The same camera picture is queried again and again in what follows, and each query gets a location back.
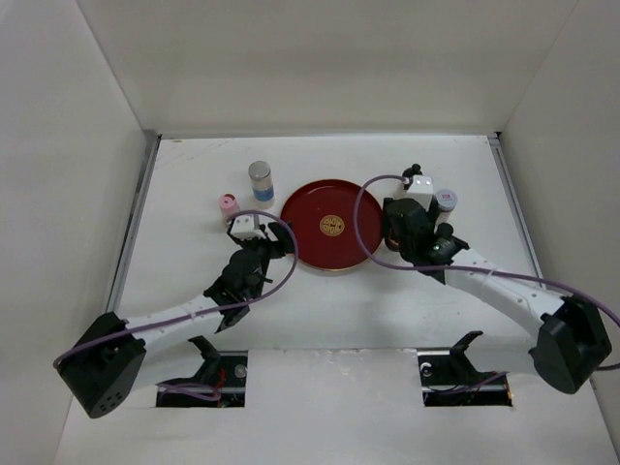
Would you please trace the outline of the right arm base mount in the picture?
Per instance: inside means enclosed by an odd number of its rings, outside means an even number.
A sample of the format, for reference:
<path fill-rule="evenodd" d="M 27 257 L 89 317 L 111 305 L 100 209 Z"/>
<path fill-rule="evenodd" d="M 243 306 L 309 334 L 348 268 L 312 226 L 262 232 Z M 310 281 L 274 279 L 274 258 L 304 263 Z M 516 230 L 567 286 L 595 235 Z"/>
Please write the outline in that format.
<path fill-rule="evenodd" d="M 425 407 L 512 406 L 505 371 L 479 371 L 466 351 L 483 332 L 470 331 L 449 347 L 417 351 L 422 403 Z"/>

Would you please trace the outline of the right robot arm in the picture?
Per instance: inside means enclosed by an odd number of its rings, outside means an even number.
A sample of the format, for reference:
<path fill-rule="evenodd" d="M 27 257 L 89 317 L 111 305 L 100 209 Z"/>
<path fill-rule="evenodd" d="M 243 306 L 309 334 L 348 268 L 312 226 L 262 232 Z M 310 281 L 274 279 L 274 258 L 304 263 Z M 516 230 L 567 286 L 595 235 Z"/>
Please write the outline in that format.
<path fill-rule="evenodd" d="M 418 272 L 472 295 L 517 323 L 535 339 L 533 369 L 556 390 L 574 394 L 610 355 L 597 306 L 575 294 L 528 285 L 492 266 L 451 225 L 435 225 L 411 198 L 386 198 L 382 234 L 388 247 Z"/>

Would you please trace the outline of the red lid chili sauce jar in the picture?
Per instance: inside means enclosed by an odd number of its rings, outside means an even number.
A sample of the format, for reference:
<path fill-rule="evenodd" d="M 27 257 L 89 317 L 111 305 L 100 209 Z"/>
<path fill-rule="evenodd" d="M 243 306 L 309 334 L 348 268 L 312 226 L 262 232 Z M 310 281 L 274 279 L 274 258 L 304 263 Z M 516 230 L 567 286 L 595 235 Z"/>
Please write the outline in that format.
<path fill-rule="evenodd" d="M 391 237 L 391 236 L 386 237 L 384 239 L 384 243 L 385 243 L 386 247 L 389 249 L 389 251 L 391 251 L 391 252 L 398 252 L 399 251 L 399 243 L 393 237 Z"/>

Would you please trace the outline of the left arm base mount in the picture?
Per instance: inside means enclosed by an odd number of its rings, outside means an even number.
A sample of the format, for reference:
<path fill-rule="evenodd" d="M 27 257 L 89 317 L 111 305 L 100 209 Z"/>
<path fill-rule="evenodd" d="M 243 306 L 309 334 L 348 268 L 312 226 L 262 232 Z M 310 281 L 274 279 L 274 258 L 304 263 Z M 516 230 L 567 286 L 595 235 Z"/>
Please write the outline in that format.
<path fill-rule="evenodd" d="M 163 381 L 157 408 L 243 408 L 248 375 L 248 353 L 218 351 L 206 338 L 188 340 L 200 353 L 201 364 L 190 375 Z"/>

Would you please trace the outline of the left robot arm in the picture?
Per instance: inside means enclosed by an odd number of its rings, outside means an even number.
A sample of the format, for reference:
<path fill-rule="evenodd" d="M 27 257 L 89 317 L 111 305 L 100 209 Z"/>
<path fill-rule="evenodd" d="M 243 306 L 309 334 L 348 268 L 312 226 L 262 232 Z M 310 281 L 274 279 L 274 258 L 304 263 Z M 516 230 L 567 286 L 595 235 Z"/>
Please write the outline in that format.
<path fill-rule="evenodd" d="M 175 307 L 122 319 L 114 312 L 99 316 L 74 347 L 53 363 L 61 379 L 91 419 L 110 414 L 135 389 L 155 383 L 154 357 L 184 342 L 200 350 L 184 363 L 184 374 L 196 386 L 217 375 L 217 361 L 208 356 L 206 335 L 238 324 L 254 303 L 268 298 L 265 289 L 272 261 L 298 256 L 289 223 L 248 210 L 233 219 L 228 237 L 237 245 L 218 278 L 198 296 Z"/>

